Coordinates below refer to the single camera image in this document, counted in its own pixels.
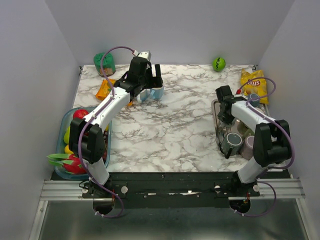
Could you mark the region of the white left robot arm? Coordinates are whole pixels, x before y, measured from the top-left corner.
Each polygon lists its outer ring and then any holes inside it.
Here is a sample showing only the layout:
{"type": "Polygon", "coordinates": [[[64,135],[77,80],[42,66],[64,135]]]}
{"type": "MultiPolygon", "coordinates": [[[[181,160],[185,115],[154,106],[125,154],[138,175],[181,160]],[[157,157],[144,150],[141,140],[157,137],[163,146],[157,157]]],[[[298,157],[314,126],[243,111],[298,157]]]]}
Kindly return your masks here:
{"type": "Polygon", "coordinates": [[[155,64],[152,72],[151,53],[143,51],[133,57],[129,70],[113,85],[111,93],[84,118],[70,123],[69,147],[83,160],[89,179],[96,182],[93,191],[101,198],[107,197],[111,185],[109,173],[103,161],[105,142],[103,133],[112,119],[136,97],[142,97],[148,89],[164,89],[161,68],[155,64]]]}

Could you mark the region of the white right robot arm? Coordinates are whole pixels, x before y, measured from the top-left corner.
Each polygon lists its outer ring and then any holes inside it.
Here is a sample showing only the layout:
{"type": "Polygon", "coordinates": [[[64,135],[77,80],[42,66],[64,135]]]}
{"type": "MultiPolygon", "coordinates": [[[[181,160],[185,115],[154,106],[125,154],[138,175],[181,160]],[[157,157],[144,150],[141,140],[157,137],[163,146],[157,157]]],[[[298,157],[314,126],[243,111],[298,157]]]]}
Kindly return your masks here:
{"type": "Polygon", "coordinates": [[[242,121],[254,132],[253,157],[244,167],[233,174],[230,191],[241,196],[248,185],[268,169],[284,169],[281,164],[286,160],[293,163],[295,149],[290,137],[289,124],[285,120],[275,120],[258,111],[243,96],[233,95],[228,85],[215,90],[219,102],[217,119],[224,127],[231,127],[236,120],[242,121]]]}

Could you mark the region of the dark green patterned mug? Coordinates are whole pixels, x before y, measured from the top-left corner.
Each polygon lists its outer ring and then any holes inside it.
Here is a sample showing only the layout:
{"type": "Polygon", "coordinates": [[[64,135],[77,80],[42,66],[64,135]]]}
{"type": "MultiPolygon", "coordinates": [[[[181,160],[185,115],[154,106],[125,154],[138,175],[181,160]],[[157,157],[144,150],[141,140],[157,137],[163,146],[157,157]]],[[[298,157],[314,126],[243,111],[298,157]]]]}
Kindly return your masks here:
{"type": "Polygon", "coordinates": [[[228,133],[220,145],[220,150],[226,159],[237,155],[243,144],[242,137],[236,132],[228,133]]]}

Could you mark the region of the light blue white mug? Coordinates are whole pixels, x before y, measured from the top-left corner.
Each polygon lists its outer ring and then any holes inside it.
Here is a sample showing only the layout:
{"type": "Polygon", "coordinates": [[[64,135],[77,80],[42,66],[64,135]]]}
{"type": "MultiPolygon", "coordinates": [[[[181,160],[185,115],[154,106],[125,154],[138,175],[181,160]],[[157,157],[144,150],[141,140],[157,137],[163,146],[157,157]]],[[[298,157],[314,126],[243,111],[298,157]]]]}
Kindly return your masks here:
{"type": "Polygon", "coordinates": [[[159,100],[164,95],[165,86],[162,87],[155,87],[150,89],[144,89],[141,91],[141,93],[137,96],[137,101],[139,103],[144,102],[148,98],[159,100]]]}

